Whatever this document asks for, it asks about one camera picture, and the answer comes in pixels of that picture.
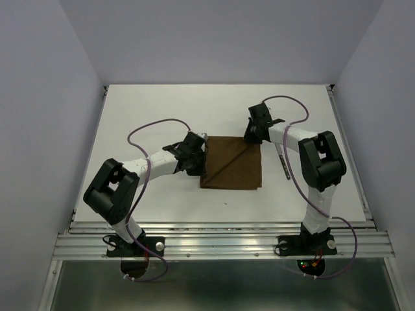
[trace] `folded cloth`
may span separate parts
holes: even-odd
[[[200,188],[255,190],[262,186],[261,147],[242,137],[207,139],[206,176]]]

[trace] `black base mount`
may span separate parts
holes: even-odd
[[[163,236],[145,236],[144,234],[138,237],[140,243],[142,243],[146,248],[153,251],[159,256],[164,256],[164,245],[165,238]],[[125,242],[122,238],[117,235],[112,235],[108,239],[109,243],[115,244],[116,247],[113,250],[111,248],[107,249],[106,256],[110,258],[115,257],[145,257],[145,251],[141,249],[137,244],[129,244]],[[163,244],[163,249],[158,251],[156,244]]]
[[[287,256],[314,256],[322,251],[323,255],[336,255],[337,248],[330,228],[316,234],[310,234],[301,224],[299,235],[278,236],[278,245],[274,248],[275,254]]]

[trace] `white table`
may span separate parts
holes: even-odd
[[[248,107],[272,95],[295,97],[308,107],[310,118],[300,124],[305,130],[332,131],[340,145],[348,172],[333,198],[332,215],[353,222],[365,221],[362,198],[351,173],[326,87],[300,85],[111,85],[104,103],[82,194],[76,206],[75,222],[102,222],[83,201],[82,195],[108,158],[128,161],[143,157],[130,146],[126,136],[134,128],[164,118],[186,121],[194,131],[208,135],[243,136],[248,124]],[[304,111],[287,99],[270,100],[274,119],[293,121]],[[158,124],[137,133],[133,140],[149,154],[182,140],[182,124]],[[134,212],[137,222],[301,222],[306,203],[292,181],[287,181],[275,146],[261,145],[263,186],[258,190],[200,189],[199,178],[181,172],[150,182]],[[289,151],[293,170],[302,189],[300,158]]]

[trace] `white wall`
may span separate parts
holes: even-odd
[[[103,94],[58,1],[2,1],[0,27],[0,308],[28,311],[69,223]]]
[[[415,2],[386,0],[335,96],[376,224],[415,306]]]
[[[109,83],[334,83],[382,0],[60,0]]]

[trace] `white robotic arm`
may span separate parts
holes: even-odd
[[[279,122],[268,129],[270,142],[283,144],[284,131],[288,126],[286,122]],[[317,139],[318,133],[302,130],[301,128],[290,127],[287,131],[287,148],[299,153],[299,142],[303,139]],[[322,192],[310,187],[308,199],[320,210],[330,215],[331,200],[336,191],[336,185],[331,185]],[[329,227],[329,219],[307,204],[307,211],[303,219],[304,227],[313,235],[321,233]]]
[[[249,112],[249,123],[244,135],[247,143],[268,141],[276,145],[283,144],[288,123],[281,119],[272,120],[264,102],[250,107]],[[331,132],[315,133],[291,126],[287,131],[285,146],[300,154],[302,174],[309,186],[308,200],[318,208],[316,210],[307,204],[302,233],[298,241],[292,242],[292,249],[296,249],[287,253],[308,255],[332,238],[329,235],[328,217],[336,186],[346,173],[346,164]]]
[[[147,159],[122,163],[106,160],[85,192],[85,203],[100,214],[125,242],[133,243],[126,230],[126,218],[137,188],[146,180],[147,160],[151,165],[148,181],[183,170],[190,176],[202,176],[206,173],[206,139],[205,134],[189,132],[184,141],[163,147]],[[144,233],[132,217],[128,226],[136,238]]]

